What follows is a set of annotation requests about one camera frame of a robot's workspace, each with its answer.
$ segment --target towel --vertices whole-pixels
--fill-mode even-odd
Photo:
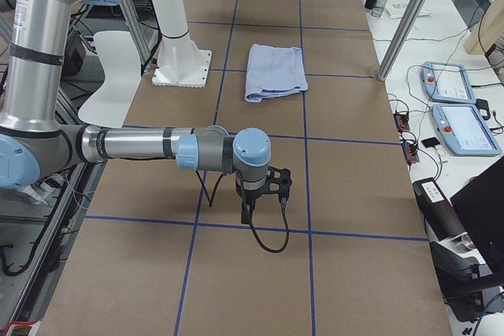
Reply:
[[[250,48],[246,69],[245,100],[261,102],[308,90],[302,51],[254,44]]]

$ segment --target blue and white device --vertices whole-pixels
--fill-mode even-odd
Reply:
[[[475,105],[435,104],[432,118],[455,156],[492,157],[502,153]]]
[[[476,104],[473,89],[463,65],[425,62],[422,82],[429,98],[435,102]]]

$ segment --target white table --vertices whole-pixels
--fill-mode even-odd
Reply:
[[[390,74],[386,80],[387,92],[397,96],[397,98],[406,102],[410,110],[425,111],[426,106],[418,100],[412,98],[408,93],[406,85],[406,73],[408,68],[413,65],[422,65],[425,61],[449,62],[454,64],[464,65],[467,69],[486,68],[480,71],[468,71],[469,80],[472,85],[482,85],[489,83],[497,83],[498,78],[493,69],[489,66],[487,60],[483,56],[469,55],[464,50],[464,41],[469,37],[469,32],[463,32],[467,27],[459,15],[457,9],[451,0],[426,0],[424,9],[430,12],[429,16],[418,17],[408,39],[444,39],[448,36],[456,35],[456,37],[446,39],[442,42],[435,41],[406,41]],[[387,11],[384,11],[382,17],[372,17],[370,12],[367,14],[369,27],[373,35],[376,54],[381,61],[389,46],[388,41],[392,39],[395,30],[397,29],[400,19],[391,19]],[[411,92],[422,101],[427,101],[428,96],[425,94],[420,78],[421,68],[411,68],[408,79],[411,87]],[[477,98],[488,100],[491,110],[497,112],[497,119],[504,122],[504,88],[503,87],[488,87],[484,89],[474,89]],[[391,107],[395,109],[395,102],[391,103]],[[398,104],[398,110],[404,110],[405,107]],[[498,126],[492,120],[488,121],[490,127]],[[411,113],[409,119],[411,131],[417,136],[418,140],[436,136],[435,124],[430,114],[426,113]],[[504,147],[504,135],[496,136],[496,140],[501,147]],[[432,158],[438,160],[433,149],[426,150]],[[450,198],[453,194],[459,191],[469,180],[469,178],[479,175],[482,171],[496,162],[500,157],[455,157],[448,149],[441,147],[443,163],[443,172],[437,183]],[[411,181],[417,181],[428,177],[433,177],[436,172],[434,162],[426,157],[424,153],[419,153],[420,163],[413,164],[410,170]],[[479,255],[478,253],[468,253],[462,255],[468,257],[471,255]],[[454,335],[460,335],[466,327],[474,328],[471,323],[459,323],[451,310],[447,308],[450,315],[450,324]],[[504,334],[504,315],[496,314],[486,316],[477,336],[497,336]]]

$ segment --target blue cable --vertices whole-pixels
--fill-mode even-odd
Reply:
[[[476,326],[474,327],[474,332],[472,333],[472,336],[476,336],[476,332],[478,331],[478,328],[480,328],[481,320],[483,319],[483,317],[485,315],[487,315],[488,308],[490,307],[490,305],[492,303],[494,303],[495,301],[497,301],[497,298],[499,298],[499,297],[504,297],[504,292],[501,292],[501,293],[497,294],[495,297],[493,297],[492,299],[490,299],[490,301],[484,307],[483,311],[480,314],[480,318],[478,319],[478,322],[476,323]]]

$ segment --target table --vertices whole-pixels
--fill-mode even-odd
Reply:
[[[405,42],[401,53],[395,62],[390,75],[387,77],[387,92],[405,101],[411,110],[424,111],[426,106],[417,99],[409,95],[406,85],[406,73],[413,65],[422,65],[425,61],[450,62],[464,65],[468,69],[483,68],[479,71],[468,71],[469,80],[472,85],[482,85],[497,83],[499,80],[483,56],[469,55],[464,50],[464,41],[469,37],[469,31],[456,10],[451,0],[426,0],[424,8],[430,14],[428,17],[418,17],[408,39]],[[398,27],[400,19],[391,19],[386,12],[380,18],[372,17],[367,13],[369,28],[372,32],[376,53],[379,61],[387,51],[389,42]],[[434,39],[444,41],[420,41],[418,39]],[[428,100],[421,85],[419,67],[410,70],[408,81],[411,93],[423,102]],[[504,89],[502,87],[488,87],[475,89],[477,98],[484,98],[489,101],[491,110],[496,110],[499,120],[504,120]],[[404,110],[402,105],[398,105],[399,110]],[[488,121],[490,127],[498,126],[493,120]],[[430,115],[413,113],[409,121],[411,131],[418,137],[418,140],[436,136],[435,124]],[[504,137],[496,136],[500,146],[504,146]],[[411,181],[433,177],[435,174],[434,162],[426,157],[429,153],[432,158],[438,160],[437,155],[431,150],[424,150],[420,153],[421,162],[413,164],[410,170]],[[445,195],[450,198],[457,193],[467,181],[496,162],[500,157],[455,157],[448,150],[442,148],[443,171],[437,183]],[[444,245],[450,248],[449,242]],[[482,261],[478,253],[465,253],[463,257],[475,256]],[[453,315],[450,323],[454,334],[460,334],[466,327],[473,327],[470,323],[459,323]],[[488,316],[478,330],[478,336],[497,335],[504,331],[504,315],[498,314]]]
[[[259,249],[231,178],[209,208],[173,162],[110,161],[39,334],[448,335],[360,0],[184,2],[213,50],[206,88],[147,76],[126,122],[263,128],[272,165],[293,172],[291,242]],[[300,46],[308,92],[246,103],[253,42]],[[254,213],[272,246],[277,209],[261,198]]]

